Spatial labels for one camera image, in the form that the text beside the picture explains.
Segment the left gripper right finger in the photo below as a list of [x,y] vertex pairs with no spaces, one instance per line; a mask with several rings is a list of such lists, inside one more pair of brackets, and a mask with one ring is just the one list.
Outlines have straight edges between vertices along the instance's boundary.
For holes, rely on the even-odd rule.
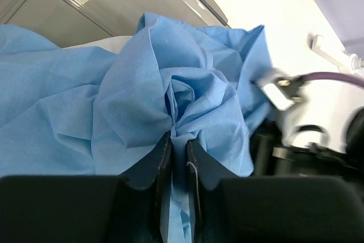
[[332,176],[242,178],[186,146],[193,242],[362,242],[363,202]]

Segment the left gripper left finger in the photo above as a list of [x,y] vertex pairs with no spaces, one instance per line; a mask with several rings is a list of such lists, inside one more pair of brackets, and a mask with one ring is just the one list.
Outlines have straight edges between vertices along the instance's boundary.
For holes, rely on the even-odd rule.
[[2,242],[166,242],[172,145],[164,134],[116,176],[1,179]]

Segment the blue shirt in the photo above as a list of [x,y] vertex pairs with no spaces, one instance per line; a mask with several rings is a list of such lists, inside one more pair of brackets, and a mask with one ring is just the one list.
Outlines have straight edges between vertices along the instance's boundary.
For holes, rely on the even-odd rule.
[[249,139],[272,108],[256,81],[271,69],[264,26],[193,27],[145,13],[114,53],[60,48],[1,26],[1,175],[116,175],[171,133],[170,242],[190,242],[185,145],[253,173]]

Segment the white shirt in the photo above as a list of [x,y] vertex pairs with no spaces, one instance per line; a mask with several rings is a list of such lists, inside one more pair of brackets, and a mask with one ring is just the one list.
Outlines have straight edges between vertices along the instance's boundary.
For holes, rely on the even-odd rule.
[[83,48],[83,47],[99,47],[112,53],[120,53],[121,49],[125,44],[132,38],[132,36],[114,36],[96,40],[93,42],[79,44],[75,46],[66,47],[65,49],[71,48]]

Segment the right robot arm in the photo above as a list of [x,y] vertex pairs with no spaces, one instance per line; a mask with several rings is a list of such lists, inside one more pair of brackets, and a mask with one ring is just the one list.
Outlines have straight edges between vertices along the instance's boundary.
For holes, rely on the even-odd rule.
[[320,141],[305,147],[284,145],[277,125],[264,121],[250,140],[253,175],[328,175],[363,181],[363,108],[350,117],[346,126],[345,153],[328,148],[329,134],[317,125],[299,126],[294,129],[293,136],[307,131],[318,133]]

